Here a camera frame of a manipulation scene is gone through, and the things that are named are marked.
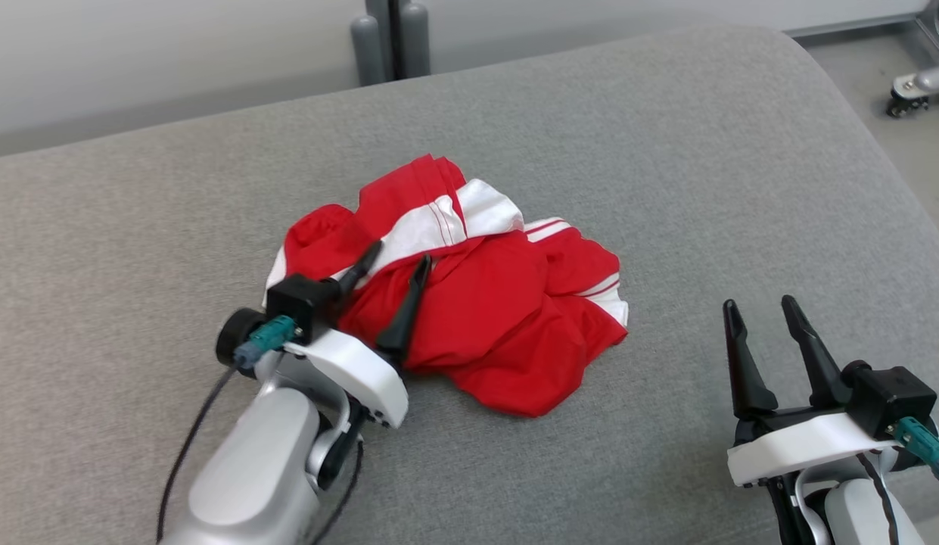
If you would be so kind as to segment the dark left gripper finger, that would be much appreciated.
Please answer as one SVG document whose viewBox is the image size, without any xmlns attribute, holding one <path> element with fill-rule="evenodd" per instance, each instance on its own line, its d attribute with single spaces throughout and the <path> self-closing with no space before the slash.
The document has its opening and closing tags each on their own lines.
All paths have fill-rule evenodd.
<svg viewBox="0 0 939 545">
<path fill-rule="evenodd" d="M 328 283 L 334 283 L 335 286 L 335 301 L 343 301 L 345 297 L 354 292 L 361 280 L 370 273 L 370 269 L 375 265 L 382 248 L 383 241 L 373 241 L 352 266 L 339 273 L 338 276 L 332 276 L 328 279 Z"/>
<path fill-rule="evenodd" d="M 376 352 L 388 363 L 405 363 L 409 354 L 412 337 L 416 330 L 418 308 L 428 276 L 432 269 L 432 259 L 428 254 L 421 255 L 416 269 L 408 280 L 408 291 L 401 301 L 399 309 L 393 315 L 375 341 Z"/>
</svg>

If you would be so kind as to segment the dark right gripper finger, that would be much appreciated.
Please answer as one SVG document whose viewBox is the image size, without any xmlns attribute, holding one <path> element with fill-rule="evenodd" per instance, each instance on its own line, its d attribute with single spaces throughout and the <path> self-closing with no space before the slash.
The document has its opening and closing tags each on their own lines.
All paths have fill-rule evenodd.
<svg viewBox="0 0 939 545">
<path fill-rule="evenodd" d="M 788 333 L 797 342 L 811 387 L 809 403 L 815 410 L 832 410 L 846 406 L 852 390 L 843 383 L 841 370 L 818 332 L 811 325 L 799 303 L 791 294 L 784 294 L 781 307 Z"/>
<path fill-rule="evenodd" d="M 738 304 L 728 299 L 723 304 L 723 323 L 731 380 L 733 415 L 742 420 L 773 413 L 778 409 L 775 394 L 764 385 L 747 344 L 748 329 Z"/>
</svg>

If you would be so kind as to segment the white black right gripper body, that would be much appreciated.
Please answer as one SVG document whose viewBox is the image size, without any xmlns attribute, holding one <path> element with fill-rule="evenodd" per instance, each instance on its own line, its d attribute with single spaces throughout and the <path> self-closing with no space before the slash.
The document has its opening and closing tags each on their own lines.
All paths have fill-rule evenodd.
<svg viewBox="0 0 939 545">
<path fill-rule="evenodd" d="M 899 446 L 892 439 L 871 438 L 843 412 L 814 416 L 760 435 L 756 435 L 757 427 L 755 420 L 740 419 L 735 446 L 726 451 L 726 467 L 735 486 L 795 472 L 807 483 L 863 478 L 866 473 L 857 455 L 880 453 L 894 463 Z"/>
</svg>

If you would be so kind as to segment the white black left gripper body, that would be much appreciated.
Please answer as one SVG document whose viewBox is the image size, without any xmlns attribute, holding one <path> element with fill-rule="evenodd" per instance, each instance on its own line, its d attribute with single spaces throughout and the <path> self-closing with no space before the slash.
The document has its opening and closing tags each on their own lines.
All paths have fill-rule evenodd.
<svg viewBox="0 0 939 545">
<path fill-rule="evenodd" d="M 311 344 L 287 342 L 285 351 L 306 357 L 317 372 L 372 412 L 379 423 L 399 428 L 409 397 L 396 369 L 358 338 L 328 330 Z"/>
</svg>

